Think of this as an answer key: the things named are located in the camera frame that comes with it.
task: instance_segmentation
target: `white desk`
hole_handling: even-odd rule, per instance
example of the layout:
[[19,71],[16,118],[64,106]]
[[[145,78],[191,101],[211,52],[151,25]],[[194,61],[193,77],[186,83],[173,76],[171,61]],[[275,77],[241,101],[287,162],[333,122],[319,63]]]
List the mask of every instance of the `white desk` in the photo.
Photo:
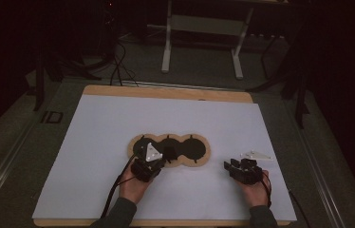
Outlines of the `white desk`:
[[209,17],[198,17],[198,16],[187,16],[174,14],[172,9],[173,0],[168,0],[168,11],[166,20],[166,43],[165,49],[163,51],[163,60],[161,71],[163,73],[169,72],[169,64],[171,59],[171,32],[172,30],[185,30],[193,32],[204,32],[212,34],[222,34],[222,35],[232,35],[237,36],[238,41],[235,48],[231,50],[232,59],[234,63],[234,74],[236,79],[243,79],[242,66],[240,65],[239,53],[242,49],[243,41],[245,40],[246,33],[249,27],[249,23],[252,19],[252,14],[254,11],[254,4],[280,4],[286,5],[288,2],[277,1],[277,0],[237,0],[238,4],[247,3],[249,8],[247,11],[244,10],[243,14],[246,15],[244,21],[237,20],[225,20],[216,19]]
[[88,86],[38,200],[38,226],[89,225],[103,210],[126,164],[127,145],[142,133],[196,133],[211,147],[201,167],[163,168],[139,204],[133,226],[237,226],[249,210],[223,162],[256,150],[271,174],[272,207],[280,224],[296,220],[257,104],[248,93]]

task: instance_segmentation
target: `black cable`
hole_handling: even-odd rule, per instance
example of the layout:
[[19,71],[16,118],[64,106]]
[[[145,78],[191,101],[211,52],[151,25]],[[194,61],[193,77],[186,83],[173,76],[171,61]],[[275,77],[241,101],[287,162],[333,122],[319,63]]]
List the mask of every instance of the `black cable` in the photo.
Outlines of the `black cable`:
[[[248,167],[250,170],[252,170],[252,172],[257,175],[257,173],[255,172],[255,170],[252,168],[252,167]],[[270,178],[269,176],[267,176],[267,174],[265,174],[263,171],[262,171],[262,174],[264,176],[266,176],[267,178],[267,181],[269,182],[269,186],[270,186],[270,190],[269,188],[267,187],[267,184],[264,183],[264,178],[261,179],[259,182],[261,182],[264,186],[264,190],[266,190],[266,194],[267,194],[267,198],[268,198],[268,206],[270,207],[271,206],[271,192],[272,192],[272,186],[271,186],[271,181],[270,181]]]
[[120,186],[122,183],[124,183],[124,182],[128,182],[128,181],[130,181],[130,180],[132,180],[132,179],[134,179],[134,178],[136,178],[137,176],[134,176],[133,178],[129,178],[129,179],[127,179],[127,180],[124,180],[124,181],[122,181],[122,182],[119,182],[118,183],[118,186]]
[[310,228],[310,223],[308,222],[308,218],[306,217],[306,214],[303,210],[303,208],[301,207],[301,204],[299,203],[298,199],[295,197],[295,195],[293,195],[292,191],[290,189],[288,189],[288,192],[290,193],[290,196],[293,198],[293,200],[296,202],[296,205],[298,205],[299,210],[301,211],[301,214],[303,216],[303,218],[305,219],[305,223],[308,226],[308,228]]
[[128,75],[128,77],[130,78],[131,81],[134,82],[134,84],[136,84],[137,87],[139,87],[139,84],[137,83],[137,81],[134,79],[136,77],[136,73],[133,70],[127,69],[126,66],[120,62],[120,66],[124,69],[124,71],[126,72],[126,74]]
[[119,67],[120,67],[121,61],[123,61],[123,59],[125,57],[125,54],[126,54],[125,47],[119,42],[117,44],[123,48],[123,55],[121,56],[119,61],[118,61],[118,58],[115,56],[116,67],[115,67],[115,69],[113,69],[112,75],[110,76],[110,85],[111,86],[112,86],[112,81],[113,81],[113,78],[115,77],[116,72],[118,72],[118,78],[119,78],[120,83],[121,83],[121,72],[119,70]]
[[264,183],[264,180],[261,180],[260,182],[263,184],[264,189],[266,190],[267,198],[268,198],[268,200],[269,200],[268,206],[271,207],[271,192],[272,192],[271,181],[270,181],[269,177],[267,176],[267,174],[265,174],[265,173],[263,172],[263,175],[266,176],[267,180],[269,181],[270,190],[269,190],[269,188],[267,187],[267,184]]
[[128,160],[126,166],[123,168],[123,170],[121,171],[121,174],[118,175],[118,177],[116,178],[115,182],[113,183],[112,188],[109,191],[109,195],[107,196],[107,200],[106,200],[106,204],[103,208],[103,213],[101,214],[101,219],[106,217],[107,214],[107,210],[109,209],[109,205],[110,205],[110,201],[112,200],[113,194],[115,193],[116,188],[118,187],[118,185],[120,184],[121,181],[121,177],[124,174],[124,171],[127,169],[127,167],[129,166],[130,162],[136,157],[136,154],[133,154],[130,159]]

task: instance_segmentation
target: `person's right hand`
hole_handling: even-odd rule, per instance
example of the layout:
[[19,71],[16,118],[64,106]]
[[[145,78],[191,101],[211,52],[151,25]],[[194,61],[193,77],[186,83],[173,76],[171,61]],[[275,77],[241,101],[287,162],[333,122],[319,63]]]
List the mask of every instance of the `person's right hand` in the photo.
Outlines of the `person's right hand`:
[[128,199],[138,204],[152,181],[144,182],[136,179],[134,174],[131,172],[131,164],[132,162],[124,171],[123,176],[121,176],[121,181],[124,181],[124,183],[120,185],[119,197]]
[[[266,186],[271,190],[270,182],[268,179],[269,171],[263,170],[263,182],[266,183]],[[237,180],[235,182],[240,186],[242,189],[243,194],[245,195],[245,200],[249,204],[250,207],[260,206],[260,205],[268,205],[269,198],[267,196],[266,189],[264,188],[261,182],[257,182],[253,185],[243,184]]]

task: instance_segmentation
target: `wooden board edge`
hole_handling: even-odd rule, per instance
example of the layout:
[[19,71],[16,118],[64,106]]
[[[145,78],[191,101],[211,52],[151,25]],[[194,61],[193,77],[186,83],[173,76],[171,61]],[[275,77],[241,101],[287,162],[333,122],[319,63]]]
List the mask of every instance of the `wooden board edge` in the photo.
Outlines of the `wooden board edge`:
[[252,103],[252,96],[247,92],[233,92],[209,89],[87,85],[84,89],[83,94],[100,96]]
[[[34,224],[39,227],[48,226],[89,226],[96,219],[44,219],[35,218]],[[286,226],[292,223],[289,220],[278,220],[279,226]],[[247,226],[248,220],[147,220],[133,219],[131,226]]]

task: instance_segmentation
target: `gray sleeve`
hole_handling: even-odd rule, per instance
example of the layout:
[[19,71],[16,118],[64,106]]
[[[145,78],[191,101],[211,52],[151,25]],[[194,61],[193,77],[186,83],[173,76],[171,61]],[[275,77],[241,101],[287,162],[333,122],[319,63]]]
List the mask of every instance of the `gray sleeve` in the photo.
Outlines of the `gray sleeve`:
[[252,228],[272,228],[278,227],[272,211],[268,206],[254,206],[250,209]]
[[134,215],[136,214],[137,206],[134,202],[118,198],[115,205],[105,218],[101,218],[92,223],[91,228],[128,228]]

